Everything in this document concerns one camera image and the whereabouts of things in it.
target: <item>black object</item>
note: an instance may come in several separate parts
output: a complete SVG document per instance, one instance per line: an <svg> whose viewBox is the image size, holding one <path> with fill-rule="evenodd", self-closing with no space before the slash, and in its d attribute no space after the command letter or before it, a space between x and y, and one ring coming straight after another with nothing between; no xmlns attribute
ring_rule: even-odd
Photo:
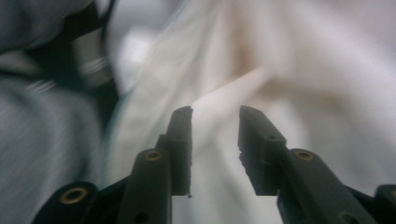
<svg viewBox="0 0 396 224"><path fill-rule="evenodd" d="M345 187L318 155L288 150L257 109L241 107L238 145L256 194L278 195L284 223L396 223L396 185L379 187L373 199Z"/></svg>
<svg viewBox="0 0 396 224"><path fill-rule="evenodd" d="M171 196L190 193L191 115L189 106L176 110L157 146L138 154L131 175L101 191L87 182L59 189L33 224L171 223Z"/></svg>

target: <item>gray garment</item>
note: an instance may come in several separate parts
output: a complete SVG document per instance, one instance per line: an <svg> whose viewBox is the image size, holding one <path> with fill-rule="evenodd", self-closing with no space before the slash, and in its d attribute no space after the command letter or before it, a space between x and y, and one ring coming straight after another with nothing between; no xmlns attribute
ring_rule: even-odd
<svg viewBox="0 0 396 224"><path fill-rule="evenodd" d="M0 53L44 44L92 0L0 0Z"/></svg>
<svg viewBox="0 0 396 224"><path fill-rule="evenodd" d="M99 184L100 139L88 99L0 76L0 223L31 223L63 185Z"/></svg>

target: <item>white fabric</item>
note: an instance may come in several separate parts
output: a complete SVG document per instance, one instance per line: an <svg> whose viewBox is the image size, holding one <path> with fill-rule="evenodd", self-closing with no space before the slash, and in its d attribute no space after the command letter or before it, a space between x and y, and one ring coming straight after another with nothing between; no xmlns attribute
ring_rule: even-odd
<svg viewBox="0 0 396 224"><path fill-rule="evenodd" d="M192 199L174 223L281 223L238 160L238 110L263 111L352 188L396 182L395 31L390 1L188 1L156 39L115 122L108 181L192 105Z"/></svg>

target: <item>brass screw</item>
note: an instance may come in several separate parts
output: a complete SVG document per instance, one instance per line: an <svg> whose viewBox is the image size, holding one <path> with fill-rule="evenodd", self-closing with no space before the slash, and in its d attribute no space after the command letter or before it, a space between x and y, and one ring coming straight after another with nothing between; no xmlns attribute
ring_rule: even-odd
<svg viewBox="0 0 396 224"><path fill-rule="evenodd" d="M312 161L315 158L312 153L302 150L297 151L295 155L298 159L302 161Z"/></svg>
<svg viewBox="0 0 396 224"><path fill-rule="evenodd" d="M146 154L146 161L157 161L163 154L159 151L150 151Z"/></svg>
<svg viewBox="0 0 396 224"><path fill-rule="evenodd" d="M71 204L78 203L83 200L88 194L88 191L84 188L73 188L65 192L61 197L61 203Z"/></svg>

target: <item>gray fabric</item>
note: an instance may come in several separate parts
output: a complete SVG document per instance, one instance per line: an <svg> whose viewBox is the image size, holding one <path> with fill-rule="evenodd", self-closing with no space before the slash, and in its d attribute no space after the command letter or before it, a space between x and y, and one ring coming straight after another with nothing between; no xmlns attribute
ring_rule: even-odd
<svg viewBox="0 0 396 224"><path fill-rule="evenodd" d="M31 223L63 185L100 183L92 102L51 85L0 78L0 223Z"/></svg>
<svg viewBox="0 0 396 224"><path fill-rule="evenodd" d="M34 47L62 30L66 16L92 0L0 0L0 53Z"/></svg>

